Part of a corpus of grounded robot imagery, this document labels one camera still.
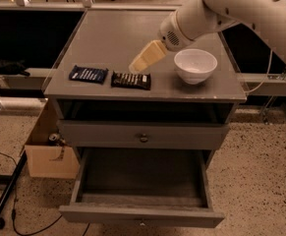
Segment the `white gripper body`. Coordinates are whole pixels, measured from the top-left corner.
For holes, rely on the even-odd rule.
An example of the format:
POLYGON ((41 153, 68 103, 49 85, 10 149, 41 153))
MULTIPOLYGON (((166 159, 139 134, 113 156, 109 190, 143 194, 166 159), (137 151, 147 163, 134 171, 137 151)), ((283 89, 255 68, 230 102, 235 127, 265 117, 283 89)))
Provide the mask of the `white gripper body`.
POLYGON ((170 13, 160 24, 158 35, 166 48, 173 52, 178 52, 193 43, 181 32, 176 12, 170 13))

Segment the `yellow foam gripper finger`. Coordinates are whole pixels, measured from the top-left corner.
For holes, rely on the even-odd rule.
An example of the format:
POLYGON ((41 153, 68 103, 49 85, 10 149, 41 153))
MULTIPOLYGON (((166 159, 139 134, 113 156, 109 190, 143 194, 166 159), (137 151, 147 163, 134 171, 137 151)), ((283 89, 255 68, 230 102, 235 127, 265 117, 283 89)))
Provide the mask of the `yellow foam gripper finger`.
POLYGON ((133 74, 139 74, 149 66, 163 59, 167 54, 167 48, 161 40, 153 40, 134 58, 129 66, 133 74))

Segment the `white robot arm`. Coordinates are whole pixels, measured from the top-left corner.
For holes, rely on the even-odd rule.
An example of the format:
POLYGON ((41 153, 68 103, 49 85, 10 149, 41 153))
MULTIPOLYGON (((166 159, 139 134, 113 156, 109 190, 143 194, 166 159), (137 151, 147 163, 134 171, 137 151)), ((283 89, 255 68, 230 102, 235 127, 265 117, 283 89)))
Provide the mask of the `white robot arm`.
POLYGON ((143 48, 129 69, 137 74, 167 52, 234 23, 251 29, 286 64, 286 0, 189 0, 161 23, 158 39, 143 48))

